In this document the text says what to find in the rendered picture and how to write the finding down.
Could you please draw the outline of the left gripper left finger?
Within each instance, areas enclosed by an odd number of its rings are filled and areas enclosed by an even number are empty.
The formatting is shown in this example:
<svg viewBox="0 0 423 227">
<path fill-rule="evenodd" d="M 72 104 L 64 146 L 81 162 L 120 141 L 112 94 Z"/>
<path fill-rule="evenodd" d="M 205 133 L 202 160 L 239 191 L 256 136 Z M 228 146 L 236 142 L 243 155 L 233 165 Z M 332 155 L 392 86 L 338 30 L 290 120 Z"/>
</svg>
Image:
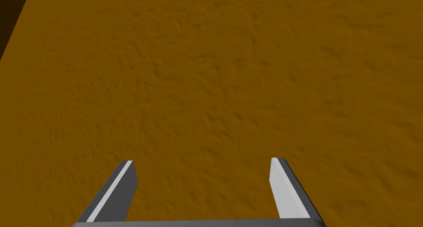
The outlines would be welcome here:
<svg viewBox="0 0 423 227">
<path fill-rule="evenodd" d="M 124 222 L 137 186 L 133 160 L 122 161 L 76 222 Z"/>
</svg>

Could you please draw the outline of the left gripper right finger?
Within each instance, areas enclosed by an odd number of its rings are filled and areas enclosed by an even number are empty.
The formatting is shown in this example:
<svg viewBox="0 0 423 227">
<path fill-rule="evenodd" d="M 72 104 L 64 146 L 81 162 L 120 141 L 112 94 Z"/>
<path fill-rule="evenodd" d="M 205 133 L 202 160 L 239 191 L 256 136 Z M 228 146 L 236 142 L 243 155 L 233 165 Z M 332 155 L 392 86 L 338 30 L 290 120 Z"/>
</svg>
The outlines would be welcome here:
<svg viewBox="0 0 423 227">
<path fill-rule="evenodd" d="M 284 158 L 272 158 L 269 183 L 281 219 L 321 219 Z"/>
</svg>

